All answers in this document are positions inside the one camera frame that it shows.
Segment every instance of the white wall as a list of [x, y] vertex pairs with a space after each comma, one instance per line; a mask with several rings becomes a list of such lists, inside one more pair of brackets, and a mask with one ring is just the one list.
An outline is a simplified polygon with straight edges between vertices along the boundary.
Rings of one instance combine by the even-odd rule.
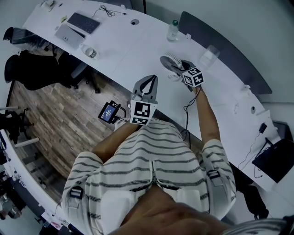
[[[231, 41], [273, 91], [263, 101], [294, 102], [294, 6], [288, 0], [147, 0], [147, 14], [164, 22], [187, 11]], [[142, 1], [132, 0], [142, 11]]]
[[7, 216], [5, 220], [0, 220], [0, 231], [3, 235], [38, 235], [43, 224], [34, 218], [34, 213], [26, 207], [22, 210], [21, 217], [12, 219]]
[[18, 49], [8, 41], [3, 41], [9, 27], [21, 28], [40, 0], [0, 0], [0, 106], [6, 106], [10, 84], [4, 80], [7, 59], [18, 53]]

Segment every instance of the striped shirt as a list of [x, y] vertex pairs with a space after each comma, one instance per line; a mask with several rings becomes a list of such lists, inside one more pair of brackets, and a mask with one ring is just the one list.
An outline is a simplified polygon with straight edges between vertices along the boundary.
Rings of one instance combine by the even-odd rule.
[[[236, 187], [221, 142], [210, 140], [206, 143], [202, 157], [209, 157], [215, 169], [229, 179], [233, 204]], [[178, 129], [171, 123], [152, 119], [148, 126], [142, 126], [131, 134], [106, 163], [94, 153], [80, 153], [67, 179], [62, 207], [70, 222], [82, 233], [102, 234], [101, 202], [107, 191], [131, 191], [136, 202], [152, 183], [156, 183], [176, 202], [184, 202], [209, 213], [209, 192], [205, 178], [203, 161], [198, 162]], [[79, 206], [69, 196], [74, 186], [84, 190]], [[187, 201], [185, 198], [191, 196], [182, 196], [180, 191], [183, 190], [193, 192], [193, 200]]]

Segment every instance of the keyboard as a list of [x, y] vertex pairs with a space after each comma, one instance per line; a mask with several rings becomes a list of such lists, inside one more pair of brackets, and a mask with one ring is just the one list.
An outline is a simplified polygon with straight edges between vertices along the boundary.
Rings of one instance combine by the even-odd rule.
[[90, 19], [78, 13], [74, 13], [68, 19], [68, 23], [74, 25], [75, 27], [78, 27], [88, 34], [91, 34], [100, 24], [96, 20]]

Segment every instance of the white floor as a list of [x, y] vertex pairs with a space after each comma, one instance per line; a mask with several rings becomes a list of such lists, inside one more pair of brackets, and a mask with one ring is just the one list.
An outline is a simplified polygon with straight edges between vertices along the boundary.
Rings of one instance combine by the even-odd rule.
[[[294, 215], [294, 168], [273, 188], [266, 192], [257, 186], [260, 196], [269, 210], [269, 218], [282, 218]], [[237, 201], [227, 214], [227, 218], [235, 224], [254, 220], [253, 214], [246, 206], [242, 193], [237, 192]]]

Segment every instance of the desk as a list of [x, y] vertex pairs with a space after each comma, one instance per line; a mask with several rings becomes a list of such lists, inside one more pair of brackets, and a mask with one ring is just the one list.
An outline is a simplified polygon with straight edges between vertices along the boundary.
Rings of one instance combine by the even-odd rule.
[[39, 186], [39, 184], [33, 179], [30, 172], [25, 168], [22, 161], [15, 152], [14, 146], [7, 136], [5, 130], [1, 130], [1, 134], [4, 141], [6, 142], [6, 154], [11, 160], [10, 162], [4, 164], [7, 174], [12, 176], [13, 172], [15, 170], [17, 171], [17, 173], [21, 176], [21, 181], [25, 184], [26, 189], [45, 209], [44, 215], [46, 215], [45, 219], [48, 220], [48, 222], [53, 221], [55, 223], [60, 223], [60, 219], [68, 220], [61, 206], [57, 206], [57, 203]]
[[[63, 0], [63, 5], [58, 7], [58, 2], [61, 1], [57, 1], [51, 12], [45, 12], [37, 6], [24, 27], [130, 91], [139, 79], [156, 74], [158, 110], [185, 126], [186, 114], [183, 107], [193, 98], [193, 93], [183, 84], [171, 82], [167, 78], [170, 72], [161, 65], [159, 58], [170, 51], [181, 59], [197, 64], [199, 55], [205, 48], [191, 39], [186, 39], [182, 33], [179, 33], [177, 42], [168, 42], [166, 40], [168, 24], [143, 13], [126, 10], [126, 16], [117, 14], [114, 17], [107, 17], [105, 12], [98, 11], [94, 18], [100, 21], [101, 25], [85, 40], [85, 44], [97, 48], [101, 53], [101, 58], [94, 61], [86, 57], [81, 50], [69, 48], [54, 34], [63, 16], [70, 17], [77, 11], [91, 17], [101, 3]], [[118, 6], [104, 5], [109, 10], [122, 11]], [[140, 23], [133, 26], [130, 24], [132, 19], [138, 19]], [[247, 159], [251, 159], [259, 151], [265, 141], [264, 137], [268, 137], [273, 143], [280, 140], [269, 112], [265, 112], [255, 95], [242, 91], [243, 82], [225, 64], [217, 60], [208, 71], [204, 72], [204, 78], [203, 89], [218, 120], [221, 141], [232, 164], [238, 166], [245, 159], [263, 122], [267, 124], [267, 129], [257, 138]], [[253, 106], [255, 114], [251, 114], [250, 111]], [[201, 139], [196, 108], [189, 108], [188, 130]], [[265, 190], [271, 190], [275, 184], [265, 174], [262, 178], [256, 179], [252, 164], [248, 164], [243, 172]]]

